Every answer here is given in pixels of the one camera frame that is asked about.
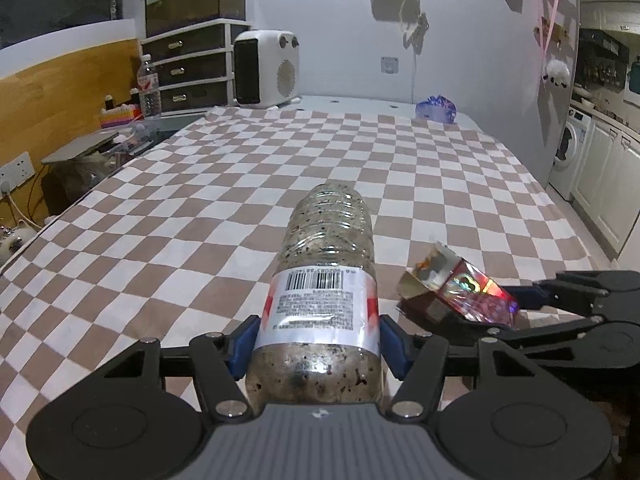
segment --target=brown and white tablecloth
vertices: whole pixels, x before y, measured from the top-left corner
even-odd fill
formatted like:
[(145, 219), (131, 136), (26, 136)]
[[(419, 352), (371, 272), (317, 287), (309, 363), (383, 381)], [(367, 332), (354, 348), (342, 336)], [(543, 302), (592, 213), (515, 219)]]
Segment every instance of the brown and white tablecloth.
[[(36, 478), (31, 417), (136, 339), (185, 345), (261, 314), (292, 209), (327, 180), (372, 211), (380, 311), (395, 319), (401, 273), (436, 240), (504, 285), (592, 266), (526, 168), (482, 133), (216, 108), (103, 181), (0, 276), (0, 479)], [(187, 380), (168, 389), (195, 402)]]

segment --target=metal bolt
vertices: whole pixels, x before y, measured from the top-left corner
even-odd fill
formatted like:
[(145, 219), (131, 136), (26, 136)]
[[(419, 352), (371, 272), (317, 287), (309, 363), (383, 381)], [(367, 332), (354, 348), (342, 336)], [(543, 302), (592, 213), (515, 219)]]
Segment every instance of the metal bolt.
[(420, 402), (400, 400), (391, 407), (391, 411), (402, 418), (415, 418), (422, 415), (424, 408)]
[(248, 409), (248, 406), (242, 400), (223, 400), (216, 405), (216, 411), (220, 415), (228, 416), (229, 418), (244, 415)]

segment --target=wooden panel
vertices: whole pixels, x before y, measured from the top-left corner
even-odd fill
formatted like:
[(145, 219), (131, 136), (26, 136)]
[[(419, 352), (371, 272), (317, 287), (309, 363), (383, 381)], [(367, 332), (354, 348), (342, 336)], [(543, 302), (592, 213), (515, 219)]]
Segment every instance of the wooden panel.
[[(100, 128), (105, 95), (117, 102), (129, 99), (139, 64), (138, 42), (126, 40), (66, 54), (0, 80), (0, 165), (29, 152), (37, 174), (44, 156)], [(12, 193), (25, 214), (33, 182)], [(42, 225), (48, 212), (41, 198), (38, 180), (31, 210), (40, 202), (34, 219)], [(6, 203), (0, 203), (0, 218), (12, 223)]]

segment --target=barcode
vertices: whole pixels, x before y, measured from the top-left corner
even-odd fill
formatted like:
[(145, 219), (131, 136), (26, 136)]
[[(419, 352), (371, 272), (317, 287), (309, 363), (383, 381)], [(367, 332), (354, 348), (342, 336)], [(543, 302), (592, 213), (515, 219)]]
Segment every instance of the barcode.
[(300, 290), (302, 288), (342, 288), (343, 271), (340, 269), (323, 269), (308, 272), (294, 270), (287, 278), (284, 290)]

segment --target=plastic bottle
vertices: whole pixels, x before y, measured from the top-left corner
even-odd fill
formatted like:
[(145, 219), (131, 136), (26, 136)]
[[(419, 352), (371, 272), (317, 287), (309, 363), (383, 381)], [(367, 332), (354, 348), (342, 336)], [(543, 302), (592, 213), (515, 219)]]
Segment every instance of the plastic bottle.
[(158, 117), (162, 113), (162, 101), (158, 72), (151, 63), (151, 54), (142, 56), (142, 64), (138, 69), (138, 87), (140, 88), (140, 108), (145, 119)]
[(245, 385), (256, 412), (382, 400), (371, 218), (348, 186), (316, 186), (294, 209)]

